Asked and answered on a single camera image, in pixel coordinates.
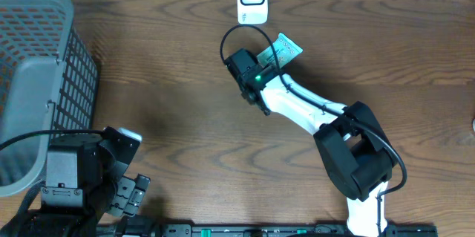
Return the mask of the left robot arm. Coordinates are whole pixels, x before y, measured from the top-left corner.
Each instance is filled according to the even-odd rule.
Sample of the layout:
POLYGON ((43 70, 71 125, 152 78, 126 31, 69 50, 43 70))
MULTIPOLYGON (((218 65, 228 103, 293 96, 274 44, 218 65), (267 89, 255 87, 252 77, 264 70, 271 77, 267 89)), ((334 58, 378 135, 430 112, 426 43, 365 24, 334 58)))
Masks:
POLYGON ((52 134, 45 180, 28 190, 16 215, 2 227, 2 236, 106 236, 97 229, 104 214, 137 214, 150 179, 131 179, 125 172, 141 135, 111 127, 42 130, 11 138, 1 147, 52 134))

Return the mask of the green wet wipes packet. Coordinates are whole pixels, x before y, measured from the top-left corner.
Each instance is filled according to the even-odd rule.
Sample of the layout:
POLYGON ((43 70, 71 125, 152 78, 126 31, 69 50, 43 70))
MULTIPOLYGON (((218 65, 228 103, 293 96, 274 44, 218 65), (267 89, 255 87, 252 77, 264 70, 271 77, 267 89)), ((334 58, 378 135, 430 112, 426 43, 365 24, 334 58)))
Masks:
MULTIPOLYGON (((284 33, 279 33, 278 38, 272 44, 278 57, 280 68, 291 62, 295 57, 300 55, 304 50, 293 42, 284 33)), ((275 57, 271 47, 257 55, 259 64, 265 68, 268 64, 275 65, 275 57)))

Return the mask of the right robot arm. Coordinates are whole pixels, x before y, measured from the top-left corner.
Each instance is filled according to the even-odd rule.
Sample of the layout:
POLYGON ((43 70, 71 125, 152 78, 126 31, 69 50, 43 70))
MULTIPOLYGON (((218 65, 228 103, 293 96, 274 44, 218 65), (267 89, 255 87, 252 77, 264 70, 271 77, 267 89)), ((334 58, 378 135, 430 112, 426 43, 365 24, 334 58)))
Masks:
POLYGON ((279 68, 260 65, 245 49, 223 64, 250 104, 266 115, 287 117, 313 136, 330 180, 347 199, 348 230, 355 236, 382 236, 384 194, 399 158, 369 107, 326 100, 279 68))

